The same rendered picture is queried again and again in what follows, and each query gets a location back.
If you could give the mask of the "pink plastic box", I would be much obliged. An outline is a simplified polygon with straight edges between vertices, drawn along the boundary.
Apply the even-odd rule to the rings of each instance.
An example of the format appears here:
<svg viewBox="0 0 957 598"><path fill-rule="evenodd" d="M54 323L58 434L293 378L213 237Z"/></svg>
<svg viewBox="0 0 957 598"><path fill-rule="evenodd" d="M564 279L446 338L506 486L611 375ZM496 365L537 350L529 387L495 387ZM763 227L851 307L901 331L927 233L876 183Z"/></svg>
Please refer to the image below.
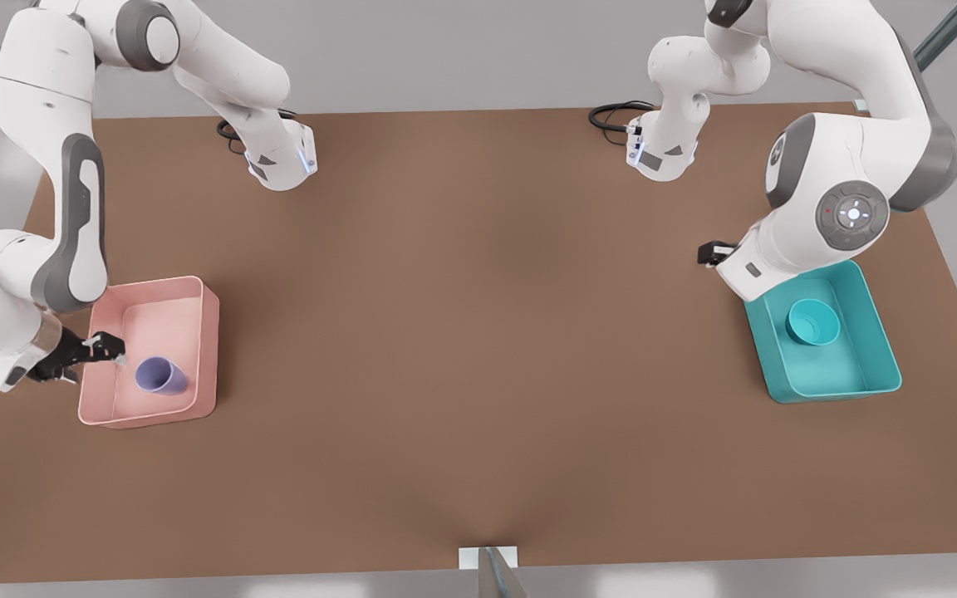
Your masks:
<svg viewBox="0 0 957 598"><path fill-rule="evenodd" d="M77 417L125 430L209 416L216 405L219 299L198 277L168 277L106 288L91 311L92 331L125 341L128 363L84 366ZM151 356L174 362L189 378L178 396L138 389L134 374Z"/></svg>

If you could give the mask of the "purple cup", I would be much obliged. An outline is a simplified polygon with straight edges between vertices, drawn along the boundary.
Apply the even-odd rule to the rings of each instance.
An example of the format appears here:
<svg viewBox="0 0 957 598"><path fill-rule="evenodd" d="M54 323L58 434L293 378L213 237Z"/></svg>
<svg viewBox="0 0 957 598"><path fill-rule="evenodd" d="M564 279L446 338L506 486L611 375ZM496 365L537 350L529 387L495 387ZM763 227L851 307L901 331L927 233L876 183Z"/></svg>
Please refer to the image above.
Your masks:
<svg viewBox="0 0 957 598"><path fill-rule="evenodd" d="M145 393L178 396L189 388L189 378L174 362L163 356L151 356L136 367L134 382Z"/></svg>

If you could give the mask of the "teal bowl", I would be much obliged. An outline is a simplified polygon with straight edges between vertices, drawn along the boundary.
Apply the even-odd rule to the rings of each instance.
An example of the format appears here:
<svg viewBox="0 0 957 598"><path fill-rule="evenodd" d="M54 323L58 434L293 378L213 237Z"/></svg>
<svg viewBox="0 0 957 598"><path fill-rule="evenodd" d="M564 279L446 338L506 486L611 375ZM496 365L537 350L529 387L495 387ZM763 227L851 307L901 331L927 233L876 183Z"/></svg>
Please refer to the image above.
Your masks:
<svg viewBox="0 0 957 598"><path fill-rule="evenodd" d="M831 304L817 299L794 302L785 318L786 332L795 343L820 347L838 340L840 317Z"/></svg>

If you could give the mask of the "teal plastic box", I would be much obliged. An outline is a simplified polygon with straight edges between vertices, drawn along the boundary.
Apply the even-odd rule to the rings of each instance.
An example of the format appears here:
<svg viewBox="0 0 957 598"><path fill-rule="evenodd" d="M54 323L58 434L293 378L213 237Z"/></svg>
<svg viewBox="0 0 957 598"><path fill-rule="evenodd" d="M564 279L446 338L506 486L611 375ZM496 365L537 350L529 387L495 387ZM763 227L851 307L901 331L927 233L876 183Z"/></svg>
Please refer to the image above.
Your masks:
<svg viewBox="0 0 957 598"><path fill-rule="evenodd" d="M900 389L899 365L855 262L806 272L744 309L768 394L779 404Z"/></svg>

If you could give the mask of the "silver frame post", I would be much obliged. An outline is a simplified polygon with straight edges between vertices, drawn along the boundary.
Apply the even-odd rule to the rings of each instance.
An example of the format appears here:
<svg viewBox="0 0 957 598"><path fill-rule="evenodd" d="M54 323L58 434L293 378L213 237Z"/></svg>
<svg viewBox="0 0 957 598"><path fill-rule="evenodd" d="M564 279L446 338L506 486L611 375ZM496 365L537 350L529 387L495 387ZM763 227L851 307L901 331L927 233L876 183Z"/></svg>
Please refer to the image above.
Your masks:
<svg viewBox="0 0 957 598"><path fill-rule="evenodd" d="M459 569L476 571L476 598L529 598L516 575L516 546L460 547Z"/></svg>
<svg viewBox="0 0 957 598"><path fill-rule="evenodd" d="M957 39L957 3L914 50L919 71L925 71Z"/></svg>

